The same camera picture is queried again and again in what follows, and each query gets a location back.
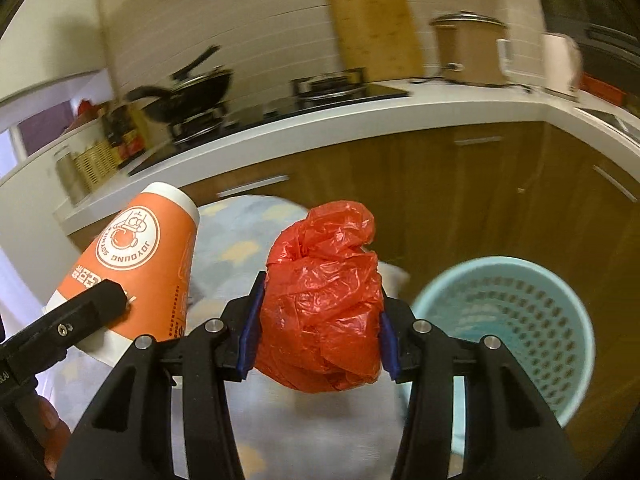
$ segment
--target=white tiled wall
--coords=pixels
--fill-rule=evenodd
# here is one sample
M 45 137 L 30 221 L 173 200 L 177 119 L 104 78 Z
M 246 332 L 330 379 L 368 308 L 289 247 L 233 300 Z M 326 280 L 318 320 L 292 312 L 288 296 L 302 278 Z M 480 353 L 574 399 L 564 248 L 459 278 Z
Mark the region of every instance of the white tiled wall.
M 409 0 L 428 71 L 438 58 L 429 21 L 444 12 L 473 10 L 511 27 L 516 79 L 542 73 L 538 0 Z M 210 44 L 222 49 L 196 72 L 217 64 L 234 69 L 233 107 L 290 93 L 291 79 L 341 67 L 326 0 L 101 0 L 108 59 L 121 94 L 167 76 Z

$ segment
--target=white countertop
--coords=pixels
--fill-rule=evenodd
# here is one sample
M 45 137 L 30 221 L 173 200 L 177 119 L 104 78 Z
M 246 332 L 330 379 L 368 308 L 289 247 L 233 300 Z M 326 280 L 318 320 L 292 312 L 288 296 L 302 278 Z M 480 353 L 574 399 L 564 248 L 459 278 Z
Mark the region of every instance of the white countertop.
M 640 182 L 640 145 L 575 107 L 613 113 L 636 128 L 640 128 L 640 119 L 585 92 L 580 92 L 577 104 L 539 89 L 528 94 L 519 87 L 480 88 L 441 81 L 420 85 L 407 81 L 383 84 L 407 90 L 411 95 L 282 119 L 214 140 L 134 176 L 121 171 L 61 218 L 62 229 L 68 235 L 120 211 L 152 182 L 182 187 L 264 160 L 322 146 L 462 124 L 546 121 L 603 153 Z

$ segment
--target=light blue trash can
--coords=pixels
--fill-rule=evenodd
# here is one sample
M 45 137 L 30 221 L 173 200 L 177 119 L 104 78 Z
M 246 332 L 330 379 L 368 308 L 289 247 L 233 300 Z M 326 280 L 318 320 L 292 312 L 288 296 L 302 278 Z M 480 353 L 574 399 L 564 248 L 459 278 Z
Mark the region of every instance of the light blue trash can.
M 447 335 L 498 336 L 565 426 L 584 399 L 595 358 L 593 327 L 574 291 L 526 260 L 491 256 L 443 272 L 416 298 L 415 317 Z M 403 384 L 408 402 L 411 384 Z M 454 380 L 452 452 L 464 454 L 464 379 Z

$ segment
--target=cabinet handle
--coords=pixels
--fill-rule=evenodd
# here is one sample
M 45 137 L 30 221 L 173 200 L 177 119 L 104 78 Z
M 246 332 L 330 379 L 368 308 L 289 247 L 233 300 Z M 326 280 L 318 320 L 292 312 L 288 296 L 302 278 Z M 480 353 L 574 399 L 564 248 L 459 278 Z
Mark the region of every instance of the cabinet handle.
M 638 199 L 635 196 L 633 196 L 633 194 L 626 187 L 620 184 L 615 178 L 613 178 L 609 173 L 604 171 L 601 167 L 594 166 L 593 169 L 596 170 L 596 173 L 603 176 L 608 182 L 616 186 L 624 196 L 626 196 L 629 200 L 631 200 L 631 202 L 633 202 L 634 204 L 638 202 Z
M 277 184 L 278 182 L 284 182 L 286 180 L 289 180 L 289 175 L 272 176 L 270 178 L 265 178 L 264 180 L 251 182 L 250 184 L 244 184 L 243 186 L 232 187 L 231 189 L 227 189 L 217 193 L 217 195 L 218 198 L 226 198 L 227 196 L 237 195 L 240 193 L 251 191 L 253 189 L 258 189 L 259 187 L 265 187 L 270 186 L 271 184 Z
M 460 139 L 454 140 L 456 146 L 469 146 L 470 144 L 485 144 L 486 142 L 500 142 L 502 136 L 478 137 L 477 139 Z

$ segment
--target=cabinet door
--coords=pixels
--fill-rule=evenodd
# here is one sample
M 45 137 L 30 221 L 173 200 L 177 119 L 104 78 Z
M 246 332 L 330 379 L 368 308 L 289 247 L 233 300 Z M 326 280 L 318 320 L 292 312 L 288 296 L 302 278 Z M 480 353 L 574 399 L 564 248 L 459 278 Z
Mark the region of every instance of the cabinet door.
M 438 274 L 508 254 L 535 175 L 541 123 L 478 124 L 405 134 L 406 270 L 411 301 Z
M 585 466 L 613 444 L 640 398 L 640 184 L 585 143 L 546 125 L 540 172 L 514 255 L 562 277 L 596 338 L 587 396 L 567 427 Z
M 376 219 L 370 248 L 380 259 L 401 266 L 401 136 L 360 139 L 294 153 L 214 176 L 183 190 L 197 205 L 235 194 L 279 196 L 306 208 L 335 200 L 362 202 Z

